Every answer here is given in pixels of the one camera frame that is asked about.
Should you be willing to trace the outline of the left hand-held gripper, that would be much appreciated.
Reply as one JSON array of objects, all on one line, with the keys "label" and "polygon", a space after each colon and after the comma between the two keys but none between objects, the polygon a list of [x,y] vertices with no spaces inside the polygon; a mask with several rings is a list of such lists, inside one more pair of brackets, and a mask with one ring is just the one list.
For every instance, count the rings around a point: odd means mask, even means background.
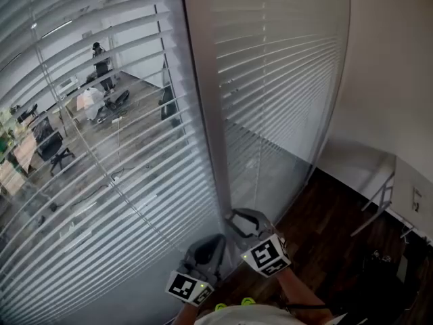
[{"label": "left hand-held gripper", "polygon": [[219,281],[219,266],[226,248],[226,237],[216,234],[193,243],[179,267],[170,273],[165,292],[178,300],[199,307],[214,292]]}]

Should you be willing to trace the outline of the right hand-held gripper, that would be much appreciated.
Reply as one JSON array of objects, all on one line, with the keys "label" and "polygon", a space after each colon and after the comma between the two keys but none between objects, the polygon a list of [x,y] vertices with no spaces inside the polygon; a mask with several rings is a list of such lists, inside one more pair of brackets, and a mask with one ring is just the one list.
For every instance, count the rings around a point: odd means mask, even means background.
[{"label": "right hand-held gripper", "polygon": [[257,232],[271,231],[271,222],[264,213],[247,208],[233,209],[225,218],[225,225],[238,248],[249,248],[240,257],[255,272],[271,277],[291,265],[285,241],[278,234],[271,234],[256,244]]}]

